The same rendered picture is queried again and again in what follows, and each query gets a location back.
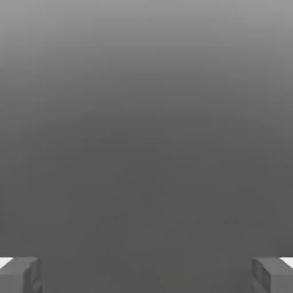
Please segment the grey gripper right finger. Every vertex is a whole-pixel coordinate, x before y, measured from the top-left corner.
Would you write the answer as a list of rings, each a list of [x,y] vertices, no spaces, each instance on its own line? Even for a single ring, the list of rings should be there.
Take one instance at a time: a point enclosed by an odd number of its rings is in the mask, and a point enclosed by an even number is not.
[[[293,257],[252,258],[250,293],[293,293]]]

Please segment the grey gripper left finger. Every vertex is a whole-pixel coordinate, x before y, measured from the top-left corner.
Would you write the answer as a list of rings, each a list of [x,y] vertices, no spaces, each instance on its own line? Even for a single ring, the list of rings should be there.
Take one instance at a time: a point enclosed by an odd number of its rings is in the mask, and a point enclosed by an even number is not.
[[[41,259],[0,257],[0,293],[43,293]]]

